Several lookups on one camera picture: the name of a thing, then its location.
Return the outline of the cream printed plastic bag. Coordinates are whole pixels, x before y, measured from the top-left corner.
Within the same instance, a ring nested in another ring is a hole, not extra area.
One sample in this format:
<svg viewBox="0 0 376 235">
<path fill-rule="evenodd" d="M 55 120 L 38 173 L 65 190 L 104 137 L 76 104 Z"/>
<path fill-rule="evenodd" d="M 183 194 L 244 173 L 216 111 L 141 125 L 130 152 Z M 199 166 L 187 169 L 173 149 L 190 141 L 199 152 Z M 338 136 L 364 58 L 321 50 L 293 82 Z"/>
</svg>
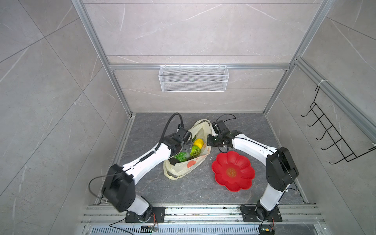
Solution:
<svg viewBox="0 0 376 235">
<path fill-rule="evenodd" d="M 209 120 L 201 119 L 197 121 L 189 131 L 192 133 L 192 143 L 189 145 L 189 149 L 192 150 L 193 143 L 196 139 L 202 139 L 204 141 L 203 148 L 198 157 L 190 157 L 186 162 L 180 163 L 174 157 L 165 160 L 163 162 L 164 175 L 170 180 L 180 179 L 193 171 L 204 162 L 211 152 L 211 147 L 206 144 L 207 136 L 214 135 L 214 129 Z"/>
</svg>

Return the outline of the red flower-shaped plate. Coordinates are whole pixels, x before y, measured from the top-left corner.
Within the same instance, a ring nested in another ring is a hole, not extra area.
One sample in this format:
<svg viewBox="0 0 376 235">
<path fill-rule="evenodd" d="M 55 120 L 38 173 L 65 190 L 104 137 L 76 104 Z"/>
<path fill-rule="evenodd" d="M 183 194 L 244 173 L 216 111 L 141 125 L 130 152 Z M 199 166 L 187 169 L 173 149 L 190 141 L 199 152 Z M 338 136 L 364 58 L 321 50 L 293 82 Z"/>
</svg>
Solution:
<svg viewBox="0 0 376 235">
<path fill-rule="evenodd" d="M 256 176 L 250 160 L 234 151 L 218 154 L 211 169 L 215 181 L 231 192 L 250 189 Z"/>
</svg>

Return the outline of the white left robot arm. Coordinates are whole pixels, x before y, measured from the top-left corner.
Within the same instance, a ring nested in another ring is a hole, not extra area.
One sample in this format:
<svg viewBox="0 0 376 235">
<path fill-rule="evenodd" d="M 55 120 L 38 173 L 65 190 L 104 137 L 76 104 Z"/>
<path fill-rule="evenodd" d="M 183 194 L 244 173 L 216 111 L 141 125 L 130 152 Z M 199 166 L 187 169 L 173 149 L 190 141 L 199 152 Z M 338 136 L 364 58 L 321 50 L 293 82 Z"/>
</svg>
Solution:
<svg viewBox="0 0 376 235">
<path fill-rule="evenodd" d="M 144 215 L 151 205 L 136 194 L 138 182 L 158 164 L 180 153 L 191 139 L 192 133 L 181 127 L 176 133 L 163 137 L 151 150 L 122 166 L 112 165 L 105 177 L 102 195 L 118 212 L 129 211 Z"/>
</svg>

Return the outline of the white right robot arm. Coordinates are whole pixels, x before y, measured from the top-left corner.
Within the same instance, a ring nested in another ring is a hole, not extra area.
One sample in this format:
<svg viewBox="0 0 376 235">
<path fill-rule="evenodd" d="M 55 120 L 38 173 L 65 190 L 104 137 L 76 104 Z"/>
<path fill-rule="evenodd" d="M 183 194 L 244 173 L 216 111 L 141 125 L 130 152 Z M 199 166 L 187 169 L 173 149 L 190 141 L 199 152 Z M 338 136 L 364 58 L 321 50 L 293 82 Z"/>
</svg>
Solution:
<svg viewBox="0 0 376 235">
<path fill-rule="evenodd" d="M 250 189 L 256 176 L 250 160 L 238 151 L 255 158 L 265 166 L 267 186 L 256 204 L 255 214 L 259 221 L 271 218 L 283 194 L 299 175 L 290 151 L 285 147 L 274 148 L 261 144 L 238 131 L 208 135 L 207 145 L 233 149 L 218 154 L 211 167 L 216 182 L 231 192 Z"/>
</svg>

